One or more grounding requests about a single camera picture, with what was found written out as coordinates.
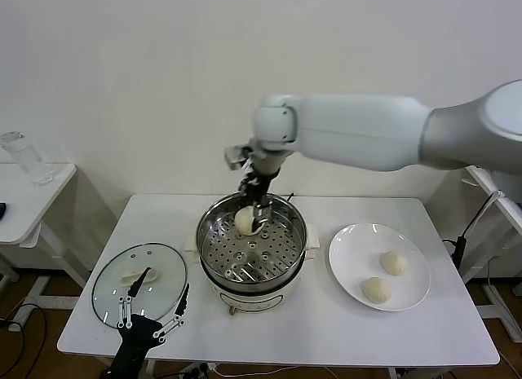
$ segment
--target pot lid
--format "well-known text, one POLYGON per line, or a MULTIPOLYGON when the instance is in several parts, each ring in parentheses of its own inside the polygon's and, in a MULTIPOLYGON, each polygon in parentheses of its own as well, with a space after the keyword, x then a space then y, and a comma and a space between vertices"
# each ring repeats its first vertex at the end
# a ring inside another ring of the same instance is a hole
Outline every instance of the pot lid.
POLYGON ((151 270, 132 301, 132 313, 159 320, 174 307, 187 283, 183 258, 167 245, 137 245, 116 256, 96 279, 92 306, 103 323, 116 328, 118 298, 127 296, 131 284, 147 267, 151 270))

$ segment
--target dough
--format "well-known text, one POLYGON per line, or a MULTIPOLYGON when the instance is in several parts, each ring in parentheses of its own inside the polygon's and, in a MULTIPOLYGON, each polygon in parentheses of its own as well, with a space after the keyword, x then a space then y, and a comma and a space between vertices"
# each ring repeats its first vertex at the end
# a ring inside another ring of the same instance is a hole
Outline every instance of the dough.
POLYGON ((396 251, 388 251, 381 255, 380 262, 383 269, 391 275, 403 275, 409 267, 408 259, 396 251))
POLYGON ((242 235, 255 235, 261 231, 263 226, 260 226, 256 231, 252 231, 252 222, 254 221, 254 207, 252 205, 239 209, 234 217, 236 229, 242 235))
POLYGON ((392 297, 390 286, 380 277, 372 277, 363 281, 361 288, 365 296, 377 304, 387 302, 392 297))

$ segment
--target metal stand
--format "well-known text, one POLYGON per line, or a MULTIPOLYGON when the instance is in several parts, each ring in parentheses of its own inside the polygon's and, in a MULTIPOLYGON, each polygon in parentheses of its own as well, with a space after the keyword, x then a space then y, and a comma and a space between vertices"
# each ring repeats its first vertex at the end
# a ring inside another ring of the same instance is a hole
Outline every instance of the metal stand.
MULTIPOLYGON (((33 303, 39 305, 42 309, 52 310, 72 310, 78 300, 77 297, 71 296, 42 296, 43 290, 51 280, 49 276, 40 276, 34 282, 33 287, 29 291, 29 294, 24 300, 24 303, 33 303)), ((31 312, 35 309, 34 306, 23 306, 15 315, 13 320, 18 322, 22 326, 25 326, 27 319, 31 315, 31 312)), ((12 324, 9 326, 10 332, 19 332, 20 328, 12 324)))
POLYGON ((504 220, 499 222, 473 252, 462 261, 458 273, 464 284, 484 269, 491 258, 502 255, 503 252, 500 250, 503 250, 506 244, 518 235, 519 233, 510 223, 506 223, 504 220))
POLYGON ((3 275, 0 280, 0 293, 9 283, 15 283, 20 279, 18 273, 13 271, 2 258, 0 258, 0 275, 3 275))
POLYGON ((513 323, 512 315, 507 309, 506 303, 502 300, 500 293, 498 293, 495 287, 490 287, 489 285, 482 285, 482 289, 492 304, 476 307, 480 313, 480 317, 484 320, 493 318, 500 319, 510 339, 513 342, 521 343, 522 330, 517 323, 513 323))
MULTIPOLYGON (((78 261, 78 259, 64 247, 62 241, 55 235, 55 233, 42 222, 42 229, 40 231, 41 237, 46 241, 42 247, 47 253, 59 263, 68 275, 73 278, 81 287, 85 287, 85 283, 89 278, 89 272, 78 261)), ((52 310, 72 310, 78 300, 77 297, 70 296, 42 296, 42 292, 49 283, 51 278, 47 276, 40 276, 37 278, 29 294, 24 300, 24 303, 37 304, 43 309, 52 310)), ((15 322, 25 326, 27 319, 34 310, 34 306, 23 306, 16 312, 15 322)), ((17 325, 9 326, 10 332, 19 332, 20 328, 17 325)))

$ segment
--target robotic arm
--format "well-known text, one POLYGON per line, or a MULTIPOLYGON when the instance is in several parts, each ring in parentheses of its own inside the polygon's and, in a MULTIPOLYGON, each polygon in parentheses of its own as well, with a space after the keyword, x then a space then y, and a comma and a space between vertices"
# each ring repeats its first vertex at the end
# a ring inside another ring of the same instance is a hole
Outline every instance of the robotic arm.
POLYGON ((264 194, 293 152, 376 171, 479 165, 522 174, 522 81, 436 109, 403 96, 271 95, 255 111, 253 129, 250 142, 228 148, 225 159, 232 170, 246 168, 240 190, 261 222, 264 194))

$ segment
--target white table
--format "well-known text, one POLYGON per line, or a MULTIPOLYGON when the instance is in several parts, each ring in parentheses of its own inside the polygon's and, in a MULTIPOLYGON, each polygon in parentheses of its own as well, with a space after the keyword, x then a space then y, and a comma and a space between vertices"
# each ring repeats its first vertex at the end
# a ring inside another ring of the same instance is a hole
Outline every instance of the white table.
MULTIPOLYGON (((120 337, 97 319, 91 306, 96 277, 133 245, 161 242, 183 250, 187 234, 216 200, 217 196, 132 196, 69 317, 58 349, 115 355, 120 337)), ((272 310, 230 316, 201 265, 184 253, 191 285, 186 324, 165 345, 150 350, 148 358, 363 367, 498 363, 497 350, 420 201, 295 197, 292 202, 316 227, 321 242, 321 253, 305 262, 295 293, 272 310), (325 250, 339 229, 363 222, 395 228, 426 256, 432 282, 422 304, 400 313, 376 311, 348 296, 334 281, 325 250)))
MULTIPOLYGON (((89 277, 88 271, 42 221, 45 212, 74 176, 76 166, 57 164, 51 165, 51 168, 52 182, 43 187, 35 187, 18 165, 0 164, 0 201, 7 203, 7 211, 0 221, 0 245, 24 245, 27 244, 28 238, 33 237, 30 247, 36 243, 38 236, 41 236, 47 242, 43 248, 49 255, 78 284, 84 286, 89 277)), ((13 270, 9 271, 4 262, 0 266, 0 273, 6 276, 2 279, 2 285, 17 280, 17 274, 13 270)), ((36 302, 42 308, 72 309, 76 302, 75 298, 40 296, 48 281, 49 277, 38 277, 26 301, 36 302)), ((32 309, 32 307, 22 307, 13 320, 25 324, 32 309)), ((13 326, 12 329, 19 331, 17 326, 13 326)))

